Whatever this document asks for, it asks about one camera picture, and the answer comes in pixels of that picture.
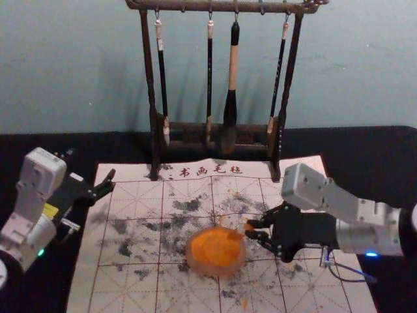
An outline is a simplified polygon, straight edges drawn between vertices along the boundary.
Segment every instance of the calligraphy brush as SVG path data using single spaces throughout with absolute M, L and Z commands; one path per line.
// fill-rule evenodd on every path
M 220 142 L 222 152 L 230 154 L 235 146 L 237 131 L 237 105 L 236 105 L 236 76 L 238 61 L 239 24 L 235 20 L 231 29 L 230 64 L 229 64 L 229 90 L 223 113 L 223 136 Z
M 282 66 L 282 59 L 283 59 L 284 49 L 285 49 L 285 40 L 287 39 L 287 30 L 288 30 L 288 15 L 286 15 L 284 25 L 282 26 L 280 54 L 278 55 L 278 66 L 276 68 L 274 93 L 272 95 L 271 113 L 269 117 L 268 128 L 266 130 L 268 135 L 272 133 L 272 128 L 274 126 L 275 103 L 276 103 L 276 96 L 278 93 L 278 85 L 280 84 L 281 66 Z
M 167 87 L 165 82 L 164 43 L 162 42 L 162 23 L 159 19 L 155 21 L 155 31 L 156 41 L 158 43 L 159 73 L 161 76 L 162 114 L 164 115 L 164 138 L 167 145 L 169 145 L 169 120 L 167 104 Z
M 207 23 L 207 121 L 206 121 L 206 143 L 210 142 L 211 133 L 211 77 L 212 77 L 212 52 L 213 52 L 213 26 L 214 23 L 210 19 Z

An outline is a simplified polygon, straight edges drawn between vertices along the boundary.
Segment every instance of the black table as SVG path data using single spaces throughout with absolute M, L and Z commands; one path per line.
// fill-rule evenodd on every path
M 284 158 L 321 154 L 335 182 L 358 197 L 412 209 L 417 203 L 417 130 L 410 127 L 360 127 L 288 130 Z M 34 147 L 77 153 L 69 169 L 94 181 L 101 162 L 150 162 L 149 135 L 134 133 L 47 134 L 0 136 L 0 227 L 11 213 L 14 188 L 23 157 Z M 163 162 L 205 157 L 202 151 L 179 151 Z M 265 155 L 234 154 L 230 158 L 264 160 Z M 86 210 L 78 208 L 77 221 Z M 51 246 L 30 268 L 24 281 L 0 302 L 0 312 L 65 312 L 82 233 L 66 246 Z M 359 257 L 367 273 L 379 279 L 370 285 L 379 312 L 417 312 L 417 261 Z

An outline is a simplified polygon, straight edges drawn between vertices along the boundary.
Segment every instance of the cable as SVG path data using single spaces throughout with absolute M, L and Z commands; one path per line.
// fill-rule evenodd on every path
M 355 272 L 355 273 L 357 273 L 359 275 L 362 275 L 365 279 L 346 279 L 346 278 L 340 277 L 339 275 L 337 275 L 334 272 L 334 270 L 332 268 L 332 266 L 334 266 L 334 265 L 340 266 L 340 267 L 342 267 L 344 269 L 347 269 L 349 271 L 352 271 L 352 272 Z M 341 280 L 342 282 L 370 282 L 372 284 L 376 284 L 378 282 L 377 279 L 374 276 L 371 276 L 369 274 L 366 274 L 364 272 L 358 271 L 356 269 L 353 269 L 352 267 L 349 267 L 349 266 L 346 266 L 346 265 L 343 265 L 343 264 L 340 264 L 340 263 L 328 262 L 328 269 L 329 269 L 330 273 L 334 277 L 336 277 L 337 279 Z

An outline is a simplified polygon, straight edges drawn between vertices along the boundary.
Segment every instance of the blue led light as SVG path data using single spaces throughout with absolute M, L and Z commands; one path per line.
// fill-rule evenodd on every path
M 375 252 L 368 252 L 368 253 L 366 254 L 366 256 L 370 256 L 370 257 L 372 257 L 372 258 L 376 258 L 376 257 L 378 256 L 378 254 L 376 254 Z

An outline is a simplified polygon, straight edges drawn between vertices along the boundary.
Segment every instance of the grid paper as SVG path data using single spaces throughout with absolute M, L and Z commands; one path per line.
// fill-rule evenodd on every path
M 283 160 L 281 172 L 298 162 L 324 173 L 319 156 Z M 234 277 L 191 272 L 191 234 L 235 228 L 282 202 L 282 181 L 272 182 L 266 162 L 164 164 L 158 181 L 146 164 L 100 164 L 96 181 L 112 168 L 117 184 L 89 210 L 67 312 L 376 312 L 367 284 L 334 278 L 319 267 L 319 250 L 301 250 L 286 264 L 246 240 L 246 263 Z M 355 255 L 332 257 L 360 269 Z

